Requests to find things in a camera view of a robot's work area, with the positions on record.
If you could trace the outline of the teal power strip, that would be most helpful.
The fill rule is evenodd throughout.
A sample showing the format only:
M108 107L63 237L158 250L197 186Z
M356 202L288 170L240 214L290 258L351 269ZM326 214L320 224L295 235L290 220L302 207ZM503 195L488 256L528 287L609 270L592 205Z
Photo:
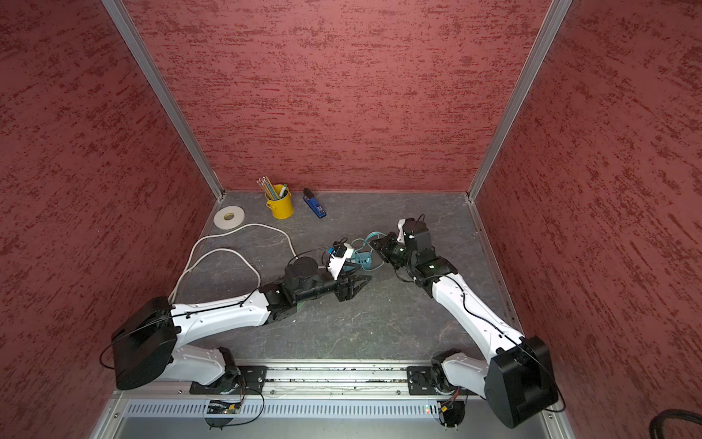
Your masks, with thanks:
M373 269L372 252L354 251L351 263L360 266L364 271L370 272Z

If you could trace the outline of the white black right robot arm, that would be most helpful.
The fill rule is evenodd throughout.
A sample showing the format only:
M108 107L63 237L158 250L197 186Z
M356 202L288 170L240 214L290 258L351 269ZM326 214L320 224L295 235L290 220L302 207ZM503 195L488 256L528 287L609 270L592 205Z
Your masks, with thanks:
M480 359L455 352L439 360L439 375L450 387L484 398L508 428L559 401L547 344L538 337L526 338L473 292L457 268L437 254L422 218L403 219L398 232L370 245L385 263L405 270L410 281L442 305L482 353Z

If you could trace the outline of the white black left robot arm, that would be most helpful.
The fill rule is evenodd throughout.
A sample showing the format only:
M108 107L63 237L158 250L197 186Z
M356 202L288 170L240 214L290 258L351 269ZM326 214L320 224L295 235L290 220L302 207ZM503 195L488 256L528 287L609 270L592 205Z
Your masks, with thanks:
M127 318L111 337L115 384L120 391L152 382L191 382L198 390L226 393L239 369L226 348L201 349L195 342L244 327L262 327L296 313L298 305L332 294L353 299L372 278L356 270L329 271L303 256L283 276L242 298L204 304L171 304L155 297Z

